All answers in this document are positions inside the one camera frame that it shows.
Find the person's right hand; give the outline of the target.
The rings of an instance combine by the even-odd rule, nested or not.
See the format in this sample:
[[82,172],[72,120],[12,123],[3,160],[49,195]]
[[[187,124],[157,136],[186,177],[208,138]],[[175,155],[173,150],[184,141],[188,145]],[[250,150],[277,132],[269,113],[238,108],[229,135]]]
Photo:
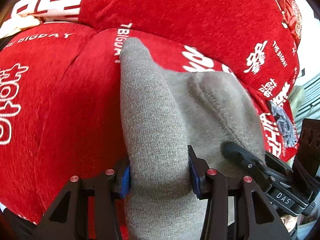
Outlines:
[[297,224],[298,217],[293,217],[292,215],[283,215],[280,217],[281,221],[285,225],[288,232],[291,232]]

